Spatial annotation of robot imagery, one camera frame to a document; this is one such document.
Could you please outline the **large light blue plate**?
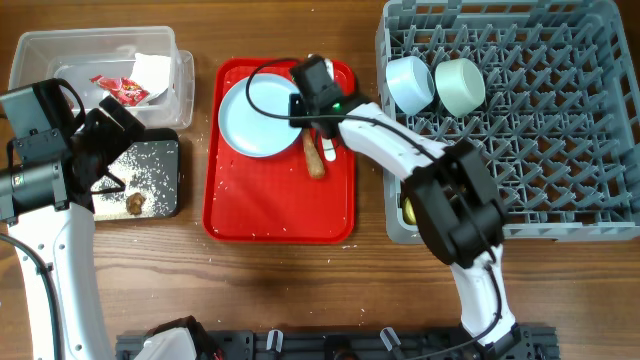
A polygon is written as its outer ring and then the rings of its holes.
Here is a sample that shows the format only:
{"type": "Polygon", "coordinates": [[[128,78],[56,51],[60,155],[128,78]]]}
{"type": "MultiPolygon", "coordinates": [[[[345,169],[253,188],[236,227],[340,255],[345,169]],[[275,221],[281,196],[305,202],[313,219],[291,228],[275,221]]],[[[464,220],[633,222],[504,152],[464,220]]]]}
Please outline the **large light blue plate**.
{"type": "MultiPolygon", "coordinates": [[[[246,97],[248,77],[233,85],[223,97],[218,111],[219,130],[226,143],[236,152],[254,158],[276,155],[292,145],[300,128],[287,120],[275,119],[257,112],[246,97]]],[[[257,74],[250,84],[250,97],[261,110],[289,115],[290,96],[297,87],[276,74],[257,74]]]]}

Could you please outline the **white paper napkin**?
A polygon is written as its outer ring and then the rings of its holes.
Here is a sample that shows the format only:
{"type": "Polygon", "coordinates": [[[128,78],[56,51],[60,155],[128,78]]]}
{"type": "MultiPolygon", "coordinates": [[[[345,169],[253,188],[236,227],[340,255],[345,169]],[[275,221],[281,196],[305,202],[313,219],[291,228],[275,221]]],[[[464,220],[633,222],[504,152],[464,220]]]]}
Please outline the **white paper napkin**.
{"type": "Polygon", "coordinates": [[[127,77],[138,83],[149,92],[149,96],[139,103],[138,107],[149,105],[169,88],[169,76],[171,75],[171,58],[163,55],[147,55],[136,53],[134,55],[133,68],[127,77]]]}

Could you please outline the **white plastic spoon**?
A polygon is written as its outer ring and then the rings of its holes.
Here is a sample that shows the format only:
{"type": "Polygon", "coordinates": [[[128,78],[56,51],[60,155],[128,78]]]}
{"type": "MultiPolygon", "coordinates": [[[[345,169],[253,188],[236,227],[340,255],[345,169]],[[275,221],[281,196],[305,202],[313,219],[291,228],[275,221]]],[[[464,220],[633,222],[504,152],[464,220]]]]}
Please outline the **white plastic spoon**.
{"type": "Polygon", "coordinates": [[[333,162],[336,160],[337,155],[333,141],[328,138],[321,138],[321,144],[323,149],[324,158],[327,162],[333,162]]]}

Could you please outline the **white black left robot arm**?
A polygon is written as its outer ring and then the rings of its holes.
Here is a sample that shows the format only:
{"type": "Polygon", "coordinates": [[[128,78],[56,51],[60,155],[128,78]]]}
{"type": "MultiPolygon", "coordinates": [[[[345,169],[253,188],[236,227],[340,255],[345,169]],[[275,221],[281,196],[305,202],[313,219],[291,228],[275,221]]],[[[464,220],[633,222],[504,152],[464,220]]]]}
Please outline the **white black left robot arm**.
{"type": "Polygon", "coordinates": [[[112,97],[73,112],[66,99],[73,91],[51,78],[1,96],[14,133],[1,171],[1,239],[21,260],[34,358],[111,359],[92,188],[145,127],[112,97]]]}

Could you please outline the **mint green bowl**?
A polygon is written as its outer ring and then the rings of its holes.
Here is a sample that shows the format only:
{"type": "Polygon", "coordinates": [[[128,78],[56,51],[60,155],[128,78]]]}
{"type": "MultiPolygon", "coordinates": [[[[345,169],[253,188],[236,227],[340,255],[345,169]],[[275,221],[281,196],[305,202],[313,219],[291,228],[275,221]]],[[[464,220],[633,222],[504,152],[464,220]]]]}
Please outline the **mint green bowl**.
{"type": "Polygon", "coordinates": [[[435,70],[435,85],[443,106],[457,118],[468,115],[485,100],[483,75],[466,58],[440,63],[435,70]]]}

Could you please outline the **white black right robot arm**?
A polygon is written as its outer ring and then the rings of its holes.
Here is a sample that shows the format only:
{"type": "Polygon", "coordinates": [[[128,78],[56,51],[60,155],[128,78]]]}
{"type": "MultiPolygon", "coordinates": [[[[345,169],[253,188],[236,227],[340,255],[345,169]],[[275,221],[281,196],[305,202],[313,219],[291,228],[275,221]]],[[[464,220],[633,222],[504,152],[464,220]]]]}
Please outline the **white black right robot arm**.
{"type": "Polygon", "coordinates": [[[339,138],[403,181],[422,240],[452,271],[470,343],[491,357],[506,353],[516,328],[502,276],[507,214],[479,149],[467,140],[430,140],[367,97],[344,94],[319,55],[290,74],[301,96],[290,123],[339,138]]]}

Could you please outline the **dark brown food scrap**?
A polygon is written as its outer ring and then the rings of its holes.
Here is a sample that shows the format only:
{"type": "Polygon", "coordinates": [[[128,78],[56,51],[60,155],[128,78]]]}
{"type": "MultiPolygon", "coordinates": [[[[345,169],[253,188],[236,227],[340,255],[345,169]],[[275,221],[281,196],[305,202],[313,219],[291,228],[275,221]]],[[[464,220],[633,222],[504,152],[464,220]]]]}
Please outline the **dark brown food scrap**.
{"type": "Polygon", "coordinates": [[[143,206],[146,198],[140,193],[136,192],[130,195],[126,199],[126,211],[129,215],[139,216],[143,212],[143,206]]]}

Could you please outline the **yellow plastic cup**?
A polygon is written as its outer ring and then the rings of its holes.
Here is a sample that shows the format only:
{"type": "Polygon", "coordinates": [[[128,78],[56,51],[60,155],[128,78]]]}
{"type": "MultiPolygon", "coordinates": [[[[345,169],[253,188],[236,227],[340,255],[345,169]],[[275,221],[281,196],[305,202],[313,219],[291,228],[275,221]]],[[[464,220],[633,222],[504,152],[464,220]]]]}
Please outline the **yellow plastic cup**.
{"type": "Polygon", "coordinates": [[[408,225],[416,225],[417,224],[416,215],[414,213],[411,201],[410,201],[410,199],[408,197],[405,197],[403,202],[402,202],[402,214],[403,214],[403,219],[404,219],[406,224],[408,224],[408,225]]]}

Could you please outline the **light blue small bowl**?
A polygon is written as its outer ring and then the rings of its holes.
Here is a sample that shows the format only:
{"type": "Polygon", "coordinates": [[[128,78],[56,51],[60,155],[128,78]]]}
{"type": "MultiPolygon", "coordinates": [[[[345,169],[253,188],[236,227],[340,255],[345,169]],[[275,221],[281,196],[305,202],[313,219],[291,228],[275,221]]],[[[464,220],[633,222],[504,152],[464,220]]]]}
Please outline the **light blue small bowl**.
{"type": "Polygon", "coordinates": [[[434,100],[436,90],[432,74],[417,56],[390,61],[385,69],[385,79],[394,102],[408,116],[418,114],[434,100]]]}

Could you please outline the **red foil snack wrapper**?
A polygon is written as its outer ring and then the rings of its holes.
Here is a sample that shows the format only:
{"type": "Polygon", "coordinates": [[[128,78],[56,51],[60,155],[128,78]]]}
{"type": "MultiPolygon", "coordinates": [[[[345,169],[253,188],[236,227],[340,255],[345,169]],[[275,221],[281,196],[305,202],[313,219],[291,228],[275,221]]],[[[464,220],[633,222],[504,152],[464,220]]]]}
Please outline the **red foil snack wrapper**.
{"type": "Polygon", "coordinates": [[[98,75],[91,78],[90,82],[107,91],[120,104],[126,106],[137,106],[149,96],[147,90],[127,77],[110,78],[98,75]]]}

